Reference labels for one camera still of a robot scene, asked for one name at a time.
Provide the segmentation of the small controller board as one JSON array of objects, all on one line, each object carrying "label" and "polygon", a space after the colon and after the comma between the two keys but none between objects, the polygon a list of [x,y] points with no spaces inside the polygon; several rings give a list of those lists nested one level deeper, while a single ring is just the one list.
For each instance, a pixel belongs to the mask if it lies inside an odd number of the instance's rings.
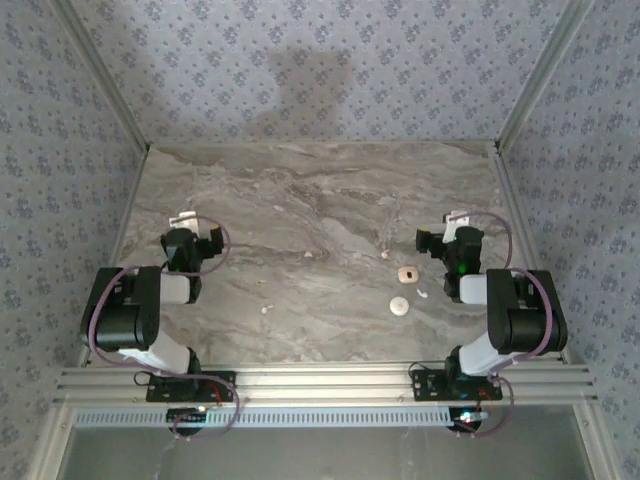
[{"label": "small controller board", "polygon": [[448,426],[448,429],[457,433],[475,433],[482,422],[489,418],[487,412],[471,407],[450,407],[449,414],[453,424]]},{"label": "small controller board", "polygon": [[207,408],[180,407],[168,409],[165,415],[167,423],[203,423],[207,417]]}]

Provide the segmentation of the aluminium frame post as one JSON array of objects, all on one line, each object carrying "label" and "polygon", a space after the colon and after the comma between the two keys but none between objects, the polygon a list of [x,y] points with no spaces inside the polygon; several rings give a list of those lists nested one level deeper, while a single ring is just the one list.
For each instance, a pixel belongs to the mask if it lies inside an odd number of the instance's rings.
[{"label": "aluminium frame post", "polygon": [[524,87],[496,138],[500,155],[509,152],[552,79],[595,0],[567,0]]},{"label": "aluminium frame post", "polygon": [[96,87],[123,128],[125,136],[136,150],[146,153],[148,143],[72,2],[70,0],[47,1],[64,28],[69,41],[88,68]]}]

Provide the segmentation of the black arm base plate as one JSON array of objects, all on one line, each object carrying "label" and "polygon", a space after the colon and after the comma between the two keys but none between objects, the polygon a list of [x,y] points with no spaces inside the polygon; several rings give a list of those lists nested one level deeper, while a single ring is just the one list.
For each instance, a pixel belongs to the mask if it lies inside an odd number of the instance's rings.
[{"label": "black arm base plate", "polygon": [[203,374],[206,379],[150,375],[146,384],[146,401],[150,403],[231,403],[233,401],[227,385],[236,386],[235,371],[204,371]]},{"label": "black arm base plate", "polygon": [[416,402],[494,401],[502,400],[500,386],[485,377],[454,375],[445,370],[413,370],[412,392]]}]

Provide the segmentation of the thin aluminium table edge rail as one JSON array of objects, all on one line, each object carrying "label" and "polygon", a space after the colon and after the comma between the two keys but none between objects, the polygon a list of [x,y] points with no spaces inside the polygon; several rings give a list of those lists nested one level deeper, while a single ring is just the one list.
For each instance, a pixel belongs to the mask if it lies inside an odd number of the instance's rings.
[{"label": "thin aluminium table edge rail", "polygon": [[480,146],[490,145],[493,148],[496,144],[495,139],[408,139],[408,140],[292,140],[292,141],[257,141],[257,142],[223,142],[223,143],[203,143],[203,142],[183,142],[183,143],[162,143],[153,142],[148,144],[148,149],[166,149],[166,148],[257,148],[257,147],[283,147],[283,146],[299,146],[299,147],[311,147],[311,146],[399,146],[399,145],[413,145],[413,144],[444,144],[450,146]]}]

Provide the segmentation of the aluminium mounting rail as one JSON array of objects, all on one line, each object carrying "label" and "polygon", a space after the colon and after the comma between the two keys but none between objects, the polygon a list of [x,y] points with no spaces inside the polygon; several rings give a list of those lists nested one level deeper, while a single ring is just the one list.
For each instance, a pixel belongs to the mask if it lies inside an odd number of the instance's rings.
[{"label": "aluminium mounting rail", "polygon": [[[258,406],[399,406],[413,401],[406,363],[249,364],[236,366],[242,401]],[[520,405],[571,405],[598,399],[588,368],[548,359],[501,375]],[[129,406],[144,401],[132,368],[62,371],[55,399],[74,405]]]}]

